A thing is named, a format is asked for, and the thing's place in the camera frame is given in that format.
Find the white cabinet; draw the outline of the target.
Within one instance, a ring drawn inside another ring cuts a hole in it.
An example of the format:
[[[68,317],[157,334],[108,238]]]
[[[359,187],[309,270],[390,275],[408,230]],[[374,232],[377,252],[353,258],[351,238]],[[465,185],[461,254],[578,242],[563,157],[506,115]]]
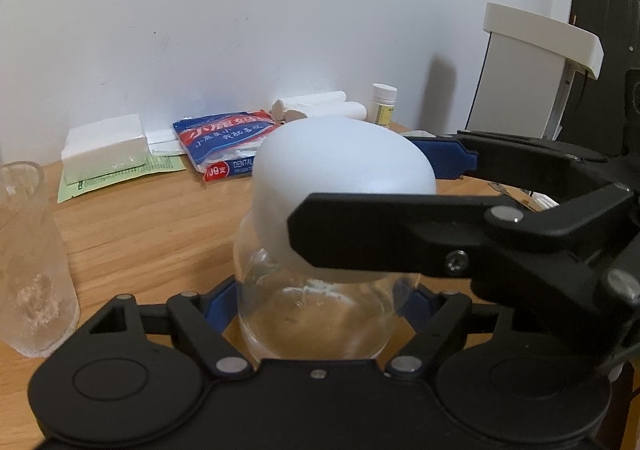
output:
[[[489,40],[468,122],[471,131],[555,139],[576,73],[596,80],[599,36],[559,20],[486,5]]]

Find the blue dental flosser bag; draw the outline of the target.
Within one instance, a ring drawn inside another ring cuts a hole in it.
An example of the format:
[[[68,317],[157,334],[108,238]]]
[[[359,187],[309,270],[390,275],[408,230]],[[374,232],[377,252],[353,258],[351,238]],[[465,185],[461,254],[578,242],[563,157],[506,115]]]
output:
[[[252,175],[257,149],[279,126],[265,110],[209,114],[172,123],[205,184]]]

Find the white pill bottle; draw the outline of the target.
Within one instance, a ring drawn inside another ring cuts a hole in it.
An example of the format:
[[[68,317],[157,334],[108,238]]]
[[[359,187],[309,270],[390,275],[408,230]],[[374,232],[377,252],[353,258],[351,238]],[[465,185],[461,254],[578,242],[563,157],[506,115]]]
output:
[[[383,83],[374,83],[372,86],[372,99],[369,121],[390,127],[397,100],[397,88]]]

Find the green paper sheet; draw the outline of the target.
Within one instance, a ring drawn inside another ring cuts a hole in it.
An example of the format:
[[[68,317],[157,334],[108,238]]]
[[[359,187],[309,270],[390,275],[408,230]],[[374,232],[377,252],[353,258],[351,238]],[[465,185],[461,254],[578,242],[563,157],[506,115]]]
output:
[[[110,187],[125,181],[140,178],[143,176],[175,173],[186,170],[180,155],[148,155],[145,163],[139,166],[130,167],[129,169],[120,170],[96,177],[84,179],[74,184],[67,184],[65,181],[65,173],[62,173],[60,184],[58,185],[57,203],[63,203],[70,199],[80,197],[86,193]]]

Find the white folded paper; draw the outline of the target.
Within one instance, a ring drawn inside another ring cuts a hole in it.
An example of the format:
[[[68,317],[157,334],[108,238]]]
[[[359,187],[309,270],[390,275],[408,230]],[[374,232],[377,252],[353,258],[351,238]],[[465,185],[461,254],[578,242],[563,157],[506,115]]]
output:
[[[183,149],[173,129],[146,131],[146,140],[151,155],[182,155]]]

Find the frosted clear plastic cup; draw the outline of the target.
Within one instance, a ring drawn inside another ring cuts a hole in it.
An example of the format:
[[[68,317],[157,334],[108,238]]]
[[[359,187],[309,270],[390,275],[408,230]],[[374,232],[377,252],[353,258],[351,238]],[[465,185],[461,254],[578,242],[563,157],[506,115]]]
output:
[[[42,167],[1,168],[1,340],[47,357],[73,333],[80,308]]]

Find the white round jar lid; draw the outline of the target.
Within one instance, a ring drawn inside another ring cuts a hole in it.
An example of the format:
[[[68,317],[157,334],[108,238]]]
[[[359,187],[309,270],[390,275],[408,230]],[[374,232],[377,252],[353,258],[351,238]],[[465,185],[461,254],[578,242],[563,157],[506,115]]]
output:
[[[300,119],[268,134],[253,162],[250,218],[258,247],[283,269],[326,282],[393,280],[402,271],[311,267],[288,244],[286,220],[308,195],[435,195],[430,161],[407,138],[343,117]]]

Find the white tissue stack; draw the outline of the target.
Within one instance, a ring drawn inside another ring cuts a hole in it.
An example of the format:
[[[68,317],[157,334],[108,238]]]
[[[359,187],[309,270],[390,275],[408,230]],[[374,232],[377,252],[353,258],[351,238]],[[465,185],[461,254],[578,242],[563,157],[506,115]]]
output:
[[[137,114],[126,114],[74,127],[61,152],[63,179],[73,185],[86,179],[142,166],[148,140]]]

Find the clear glass jar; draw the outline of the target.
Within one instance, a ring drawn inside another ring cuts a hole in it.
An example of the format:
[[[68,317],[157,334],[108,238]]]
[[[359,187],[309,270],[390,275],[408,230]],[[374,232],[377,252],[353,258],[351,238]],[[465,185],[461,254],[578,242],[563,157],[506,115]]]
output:
[[[399,316],[394,284],[416,274],[369,282],[314,279],[280,265],[258,240],[247,214],[233,244],[238,317],[254,359],[361,360],[381,354]]]

